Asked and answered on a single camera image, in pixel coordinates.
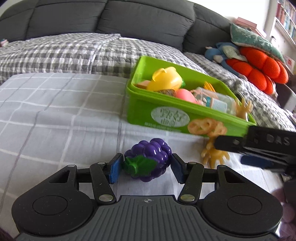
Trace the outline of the orange toy bowl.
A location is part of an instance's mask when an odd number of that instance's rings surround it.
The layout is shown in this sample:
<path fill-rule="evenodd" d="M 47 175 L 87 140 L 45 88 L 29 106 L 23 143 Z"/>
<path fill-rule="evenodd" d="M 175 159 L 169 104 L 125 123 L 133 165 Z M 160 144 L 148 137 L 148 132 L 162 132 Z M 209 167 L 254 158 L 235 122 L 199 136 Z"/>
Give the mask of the orange toy bowl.
<path fill-rule="evenodd" d="M 206 90 L 209 90 L 211 92 L 216 92 L 214 87 L 212 86 L 212 84 L 210 84 L 209 82 L 204 82 L 204 86 L 203 86 L 204 89 Z"/>

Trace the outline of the lower red pumpkin cushion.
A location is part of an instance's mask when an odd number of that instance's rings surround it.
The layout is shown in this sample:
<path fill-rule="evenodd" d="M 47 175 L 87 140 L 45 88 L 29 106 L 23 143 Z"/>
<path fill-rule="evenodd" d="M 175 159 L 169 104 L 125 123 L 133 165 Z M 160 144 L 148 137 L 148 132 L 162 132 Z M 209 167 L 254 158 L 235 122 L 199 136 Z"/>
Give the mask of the lower red pumpkin cushion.
<path fill-rule="evenodd" d="M 275 93 L 275 83 L 261 71 L 252 67 L 249 63 L 234 58 L 227 59 L 226 63 L 236 72 L 244 75 L 249 82 L 265 94 L 273 95 Z"/>

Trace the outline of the upper red pumpkin cushion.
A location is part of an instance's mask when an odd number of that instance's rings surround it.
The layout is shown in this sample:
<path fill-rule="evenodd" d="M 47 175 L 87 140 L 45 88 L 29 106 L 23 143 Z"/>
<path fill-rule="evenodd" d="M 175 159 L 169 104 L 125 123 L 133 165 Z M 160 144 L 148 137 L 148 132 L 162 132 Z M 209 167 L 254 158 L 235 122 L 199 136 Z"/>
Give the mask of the upper red pumpkin cushion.
<path fill-rule="evenodd" d="M 250 65 L 260 70 L 272 81 L 279 84 L 287 84 L 288 73 L 280 61 L 252 47 L 240 47 L 239 51 L 241 55 L 246 57 Z"/>

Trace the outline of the purple toy grapes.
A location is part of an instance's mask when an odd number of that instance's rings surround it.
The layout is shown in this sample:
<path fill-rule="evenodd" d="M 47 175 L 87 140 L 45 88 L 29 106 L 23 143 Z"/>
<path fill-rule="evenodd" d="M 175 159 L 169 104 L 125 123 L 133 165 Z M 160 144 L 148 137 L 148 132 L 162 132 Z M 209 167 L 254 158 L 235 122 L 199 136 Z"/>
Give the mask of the purple toy grapes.
<path fill-rule="evenodd" d="M 141 140 L 125 152 L 123 169 L 131 178 L 149 182 L 166 172 L 171 155 L 172 150 L 163 139 Z"/>

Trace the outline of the green biscuit tin box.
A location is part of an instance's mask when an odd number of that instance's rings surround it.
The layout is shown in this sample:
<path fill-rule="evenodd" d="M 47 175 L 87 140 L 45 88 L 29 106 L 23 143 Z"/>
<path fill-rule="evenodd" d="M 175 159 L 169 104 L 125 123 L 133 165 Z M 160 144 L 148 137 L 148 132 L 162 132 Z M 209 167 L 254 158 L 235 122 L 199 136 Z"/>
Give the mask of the green biscuit tin box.
<path fill-rule="evenodd" d="M 129 97 L 127 121 L 133 125 L 157 128 L 160 130 L 189 133 L 189 123 L 208 123 L 217 121 L 224 126 L 228 136 L 244 136 L 250 126 L 256 125 L 251 114 L 244 120 L 228 113 L 222 113 L 208 107 L 202 107 L 162 93 L 140 89 L 136 84 L 151 80 L 155 71 L 175 67 L 188 90 L 203 86 L 209 82 L 220 93 L 236 99 L 234 93 L 222 81 L 203 73 L 174 63 L 149 56 L 141 56 L 130 76 L 126 87 Z"/>

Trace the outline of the dark grey sofa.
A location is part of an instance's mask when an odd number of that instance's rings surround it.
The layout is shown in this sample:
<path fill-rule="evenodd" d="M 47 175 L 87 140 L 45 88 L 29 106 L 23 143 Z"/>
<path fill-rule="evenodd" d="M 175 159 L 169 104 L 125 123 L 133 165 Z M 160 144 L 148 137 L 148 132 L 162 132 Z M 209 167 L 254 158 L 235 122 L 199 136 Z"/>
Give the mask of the dark grey sofa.
<path fill-rule="evenodd" d="M 230 42 L 230 21 L 190 1 L 20 1 L 1 15 L 10 42 L 66 33 L 120 34 L 203 54 Z"/>

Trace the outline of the beige toy hand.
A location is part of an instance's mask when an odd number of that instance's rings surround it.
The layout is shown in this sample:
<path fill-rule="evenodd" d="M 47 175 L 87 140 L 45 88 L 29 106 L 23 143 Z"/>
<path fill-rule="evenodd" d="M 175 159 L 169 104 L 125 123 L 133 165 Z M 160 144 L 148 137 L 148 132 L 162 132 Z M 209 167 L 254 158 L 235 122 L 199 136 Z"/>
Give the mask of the beige toy hand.
<path fill-rule="evenodd" d="M 245 98 L 241 99 L 239 102 L 238 99 L 235 100 L 236 104 L 236 116 L 245 121 L 248 121 L 248 114 L 253 110 L 253 104 L 251 100 L 246 101 Z"/>
<path fill-rule="evenodd" d="M 216 161 L 220 165 L 224 165 L 224 160 L 230 160 L 230 155 L 227 151 L 218 150 L 214 144 L 217 137 L 208 139 L 203 151 L 201 152 L 202 164 L 209 165 L 211 169 L 215 168 Z"/>

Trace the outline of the blue plush monkey toy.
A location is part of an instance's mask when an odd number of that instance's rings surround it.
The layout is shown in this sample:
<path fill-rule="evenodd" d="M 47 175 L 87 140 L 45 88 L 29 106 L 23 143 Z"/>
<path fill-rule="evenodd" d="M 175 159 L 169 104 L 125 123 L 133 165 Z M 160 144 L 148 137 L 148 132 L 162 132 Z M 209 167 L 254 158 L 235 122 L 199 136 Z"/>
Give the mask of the blue plush monkey toy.
<path fill-rule="evenodd" d="M 219 42 L 216 44 L 215 48 L 213 47 L 205 47 L 205 48 L 206 48 L 206 51 L 204 55 L 206 59 L 214 63 L 220 64 L 229 72 L 247 81 L 246 76 L 238 73 L 226 63 L 226 60 L 228 59 L 235 59 L 235 60 L 247 62 L 247 59 L 240 54 L 239 48 L 235 44 L 231 42 Z"/>

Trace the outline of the light grid pattern sheet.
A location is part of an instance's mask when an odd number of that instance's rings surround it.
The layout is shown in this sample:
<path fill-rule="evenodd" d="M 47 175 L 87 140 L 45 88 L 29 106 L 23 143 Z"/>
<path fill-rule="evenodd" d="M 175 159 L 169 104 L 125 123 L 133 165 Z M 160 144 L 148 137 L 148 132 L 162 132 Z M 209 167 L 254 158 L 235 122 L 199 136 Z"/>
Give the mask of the light grid pattern sheet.
<path fill-rule="evenodd" d="M 141 140 L 162 138 L 185 162 L 200 162 L 206 139 L 131 125 L 126 79 L 35 73 L 1 85 L 1 228 L 18 235 L 14 201 L 66 165 L 108 162 Z"/>

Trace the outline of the teal patterned pillow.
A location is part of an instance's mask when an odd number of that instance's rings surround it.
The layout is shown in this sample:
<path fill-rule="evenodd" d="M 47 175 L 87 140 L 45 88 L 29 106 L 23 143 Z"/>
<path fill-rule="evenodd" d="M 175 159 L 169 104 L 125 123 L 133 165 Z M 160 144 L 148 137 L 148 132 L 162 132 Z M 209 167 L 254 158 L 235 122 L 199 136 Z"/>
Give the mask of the teal patterned pillow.
<path fill-rule="evenodd" d="M 285 60 L 278 49 L 271 44 L 267 39 L 260 37 L 260 35 L 244 29 L 234 23 L 230 24 L 231 41 L 242 47 L 252 47 L 258 49 L 274 59 L 284 63 Z"/>

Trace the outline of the red pumpkin cushion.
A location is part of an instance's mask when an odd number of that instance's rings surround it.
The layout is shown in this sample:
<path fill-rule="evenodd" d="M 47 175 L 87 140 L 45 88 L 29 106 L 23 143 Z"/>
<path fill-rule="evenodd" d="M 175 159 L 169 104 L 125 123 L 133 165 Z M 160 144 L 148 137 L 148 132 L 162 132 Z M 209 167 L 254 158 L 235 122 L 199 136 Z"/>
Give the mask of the red pumpkin cushion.
<path fill-rule="evenodd" d="M 288 73 L 280 61 L 252 47 L 240 47 L 239 51 L 241 55 L 246 57 L 250 65 L 260 70 L 272 81 L 279 84 L 287 84 Z"/>
<path fill-rule="evenodd" d="M 236 72 L 244 75 L 249 82 L 265 94 L 273 95 L 275 93 L 275 83 L 261 71 L 252 67 L 249 63 L 234 58 L 227 59 L 226 63 Z"/>

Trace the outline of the quilted grey checked blanket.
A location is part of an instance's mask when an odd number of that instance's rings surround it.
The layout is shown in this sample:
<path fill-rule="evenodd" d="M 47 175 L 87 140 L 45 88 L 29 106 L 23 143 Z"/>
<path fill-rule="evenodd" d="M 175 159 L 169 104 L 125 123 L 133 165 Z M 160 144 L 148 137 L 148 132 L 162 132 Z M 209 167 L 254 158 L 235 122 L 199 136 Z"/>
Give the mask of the quilted grey checked blanket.
<path fill-rule="evenodd" d="M 295 126 L 274 100 L 241 78 L 234 78 L 230 89 L 245 101 L 253 104 L 252 115 L 258 126 L 295 132 Z"/>

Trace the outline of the grey checked sofa cover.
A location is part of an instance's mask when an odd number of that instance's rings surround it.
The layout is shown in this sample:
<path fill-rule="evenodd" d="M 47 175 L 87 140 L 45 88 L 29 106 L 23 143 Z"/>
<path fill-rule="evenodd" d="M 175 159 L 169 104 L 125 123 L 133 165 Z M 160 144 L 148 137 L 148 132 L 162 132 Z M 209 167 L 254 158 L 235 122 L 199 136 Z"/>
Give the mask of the grey checked sofa cover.
<path fill-rule="evenodd" d="M 119 34 L 74 33 L 14 41 L 1 48 L 1 85 L 16 74 L 82 73 L 129 78 L 140 56 L 165 60 L 224 82 L 236 96 L 252 98 L 249 82 L 227 73 L 204 57 L 163 44 Z"/>

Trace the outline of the white bookshelf with books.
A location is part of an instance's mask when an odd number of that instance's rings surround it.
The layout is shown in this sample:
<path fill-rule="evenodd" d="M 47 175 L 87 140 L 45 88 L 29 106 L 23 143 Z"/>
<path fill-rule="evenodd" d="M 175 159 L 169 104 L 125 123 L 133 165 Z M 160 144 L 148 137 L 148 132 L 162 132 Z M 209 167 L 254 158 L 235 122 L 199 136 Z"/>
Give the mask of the white bookshelf with books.
<path fill-rule="evenodd" d="M 295 50 L 295 3 L 269 1 L 264 30 L 267 39 L 282 53 Z"/>

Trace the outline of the pink ball toy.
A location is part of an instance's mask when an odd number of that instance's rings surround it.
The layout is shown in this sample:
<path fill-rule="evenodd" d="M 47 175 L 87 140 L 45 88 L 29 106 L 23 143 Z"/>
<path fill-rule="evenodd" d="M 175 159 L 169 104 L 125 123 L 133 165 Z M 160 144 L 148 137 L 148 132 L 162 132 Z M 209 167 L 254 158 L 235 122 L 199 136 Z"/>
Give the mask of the pink ball toy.
<path fill-rule="evenodd" d="M 194 104 L 197 103 L 195 97 L 193 96 L 193 94 L 189 90 L 186 90 L 186 89 L 183 89 L 183 88 L 176 90 L 175 97 L 178 98 L 178 99 L 187 101 L 187 102 L 194 103 Z"/>

